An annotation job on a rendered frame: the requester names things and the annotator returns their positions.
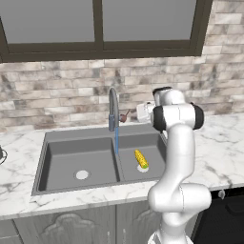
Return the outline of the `grey carved cupboard door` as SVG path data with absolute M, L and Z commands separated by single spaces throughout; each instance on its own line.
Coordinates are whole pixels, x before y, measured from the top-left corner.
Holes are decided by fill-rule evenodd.
M 115 207 L 13 220 L 24 244 L 115 244 Z
M 151 210 L 148 201 L 116 206 L 116 244 L 148 244 L 159 229 L 161 214 Z

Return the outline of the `grey drawer front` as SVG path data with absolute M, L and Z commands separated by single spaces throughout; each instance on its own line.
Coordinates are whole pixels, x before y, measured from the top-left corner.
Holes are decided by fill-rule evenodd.
M 22 244 L 11 220 L 0 221 L 0 244 Z

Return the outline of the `grey double sink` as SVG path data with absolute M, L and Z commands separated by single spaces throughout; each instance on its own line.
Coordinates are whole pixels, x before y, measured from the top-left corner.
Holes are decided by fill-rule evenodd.
M 32 193 L 42 195 L 158 180 L 165 170 L 166 138 L 151 125 L 47 132 L 39 157 Z M 149 163 L 142 169 L 134 156 L 139 150 Z

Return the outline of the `blue water stream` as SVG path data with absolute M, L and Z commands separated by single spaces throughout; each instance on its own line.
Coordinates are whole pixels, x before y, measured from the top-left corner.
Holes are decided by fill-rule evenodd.
M 118 127 L 114 129 L 115 154 L 118 154 Z

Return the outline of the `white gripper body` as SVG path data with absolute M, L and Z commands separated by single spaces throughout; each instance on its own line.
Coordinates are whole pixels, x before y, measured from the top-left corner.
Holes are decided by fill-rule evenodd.
M 149 101 L 136 106 L 137 120 L 140 123 L 147 123 L 151 121 L 151 113 L 155 107 L 154 103 Z

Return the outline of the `yellow corn cob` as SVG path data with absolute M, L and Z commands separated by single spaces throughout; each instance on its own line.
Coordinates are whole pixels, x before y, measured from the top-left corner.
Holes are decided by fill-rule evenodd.
M 146 158 L 144 157 L 144 155 L 142 154 L 141 151 L 135 150 L 134 151 L 134 156 L 135 156 L 135 159 L 137 160 L 139 166 L 142 169 L 147 169 L 149 167 L 149 163 L 148 163 L 148 161 L 146 160 Z

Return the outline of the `black oven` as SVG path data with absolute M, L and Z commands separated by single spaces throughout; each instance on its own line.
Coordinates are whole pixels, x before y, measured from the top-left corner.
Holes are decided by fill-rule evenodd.
M 244 187 L 212 191 L 212 204 L 198 215 L 193 244 L 244 244 Z

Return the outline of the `dark framed window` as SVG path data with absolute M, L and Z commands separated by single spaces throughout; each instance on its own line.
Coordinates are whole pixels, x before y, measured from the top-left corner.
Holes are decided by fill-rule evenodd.
M 0 0 L 0 63 L 199 56 L 213 0 Z

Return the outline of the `grey curved faucet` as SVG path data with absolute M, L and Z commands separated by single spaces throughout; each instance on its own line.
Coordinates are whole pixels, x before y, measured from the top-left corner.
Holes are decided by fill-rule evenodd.
M 109 131 L 113 132 L 119 126 L 119 109 L 115 88 L 110 88 L 109 92 L 110 113 L 109 113 Z

